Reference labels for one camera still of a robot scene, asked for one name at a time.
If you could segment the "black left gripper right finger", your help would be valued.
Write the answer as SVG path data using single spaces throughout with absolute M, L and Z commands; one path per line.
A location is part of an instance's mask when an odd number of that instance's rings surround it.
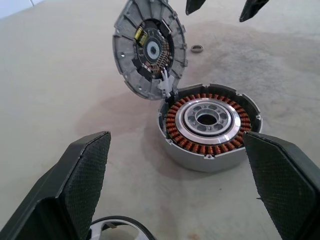
M 320 168 L 295 144 L 243 136 L 259 199 L 282 240 L 320 240 Z

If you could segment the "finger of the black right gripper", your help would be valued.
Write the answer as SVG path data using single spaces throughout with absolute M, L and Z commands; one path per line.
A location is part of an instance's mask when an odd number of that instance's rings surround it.
M 199 10 L 206 0 L 186 0 L 185 14 L 188 16 Z
M 269 0 L 246 0 L 242 13 L 239 17 L 239 22 L 243 23 L 253 18 L 268 2 Z

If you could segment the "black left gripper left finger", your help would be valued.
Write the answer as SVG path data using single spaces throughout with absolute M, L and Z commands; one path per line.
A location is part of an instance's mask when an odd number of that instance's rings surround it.
M 104 182 L 111 133 L 72 142 L 33 185 L 0 240 L 86 240 Z

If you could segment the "spoked silver motor rotor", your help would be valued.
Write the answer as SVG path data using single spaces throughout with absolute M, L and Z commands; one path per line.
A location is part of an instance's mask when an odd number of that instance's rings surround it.
M 157 240 L 139 221 L 120 215 L 93 221 L 86 240 Z

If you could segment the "silver motor housing copper windings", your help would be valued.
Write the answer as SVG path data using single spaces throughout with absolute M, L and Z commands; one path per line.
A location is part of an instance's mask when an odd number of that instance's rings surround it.
M 158 110 L 159 139 L 178 165 L 215 173 L 248 159 L 245 132 L 261 132 L 257 104 L 234 88 L 211 83 L 175 89 Z

